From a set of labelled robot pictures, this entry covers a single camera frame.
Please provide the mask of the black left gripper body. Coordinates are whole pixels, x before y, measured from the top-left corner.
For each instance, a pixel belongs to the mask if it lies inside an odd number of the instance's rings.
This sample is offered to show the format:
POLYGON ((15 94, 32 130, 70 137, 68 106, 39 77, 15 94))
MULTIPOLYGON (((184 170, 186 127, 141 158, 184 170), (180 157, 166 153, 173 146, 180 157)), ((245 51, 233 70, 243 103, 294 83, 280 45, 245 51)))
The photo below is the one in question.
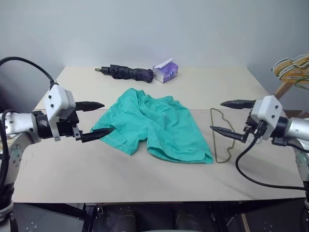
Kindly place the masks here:
POLYGON ((81 102, 76 102, 76 109, 68 116, 67 119, 60 119, 57 123, 57 128, 60 137, 74 137, 76 141, 81 140, 81 131, 78 129, 77 124, 79 123, 79 118, 76 111, 81 111, 83 109, 81 102))

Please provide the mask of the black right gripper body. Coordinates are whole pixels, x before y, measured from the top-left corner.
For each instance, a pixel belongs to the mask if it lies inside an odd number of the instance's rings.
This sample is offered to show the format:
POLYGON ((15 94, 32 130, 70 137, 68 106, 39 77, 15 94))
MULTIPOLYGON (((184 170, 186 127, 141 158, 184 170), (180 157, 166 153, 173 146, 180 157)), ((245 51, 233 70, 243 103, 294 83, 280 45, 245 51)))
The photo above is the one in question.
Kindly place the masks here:
POLYGON ((257 129, 258 123, 256 123, 252 117, 251 117, 251 112, 249 112, 249 115, 246 119, 245 126, 243 129, 243 137, 242 137, 242 142, 246 143, 249 142, 251 143, 254 139, 255 135, 255 130, 257 129))

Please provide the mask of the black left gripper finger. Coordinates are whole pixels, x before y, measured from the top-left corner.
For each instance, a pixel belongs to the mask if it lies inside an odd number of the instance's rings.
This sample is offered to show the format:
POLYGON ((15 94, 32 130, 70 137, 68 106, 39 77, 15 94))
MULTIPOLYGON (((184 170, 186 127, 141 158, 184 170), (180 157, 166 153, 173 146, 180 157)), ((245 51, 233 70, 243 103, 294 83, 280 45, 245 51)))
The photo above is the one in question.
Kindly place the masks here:
POLYGON ((114 131, 114 128, 95 129, 89 133, 81 133, 82 143, 99 140, 114 131))
POLYGON ((94 111, 105 107, 104 104, 95 101, 79 101, 75 103, 75 111, 94 111))

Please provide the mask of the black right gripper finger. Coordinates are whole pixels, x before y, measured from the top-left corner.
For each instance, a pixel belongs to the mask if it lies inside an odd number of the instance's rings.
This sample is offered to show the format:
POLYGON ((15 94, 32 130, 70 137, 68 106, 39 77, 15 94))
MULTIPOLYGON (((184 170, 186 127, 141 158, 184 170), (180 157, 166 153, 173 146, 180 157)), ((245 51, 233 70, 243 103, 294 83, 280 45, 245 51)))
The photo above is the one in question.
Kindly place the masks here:
POLYGON ((242 141, 243 139, 242 134, 233 132, 231 129, 217 127, 217 126, 210 126, 210 128, 224 137, 228 137, 228 138, 231 138, 233 140, 238 140, 238 141, 242 141))
POLYGON ((221 103, 221 106, 232 109, 252 109, 255 104, 255 100, 231 100, 221 103))

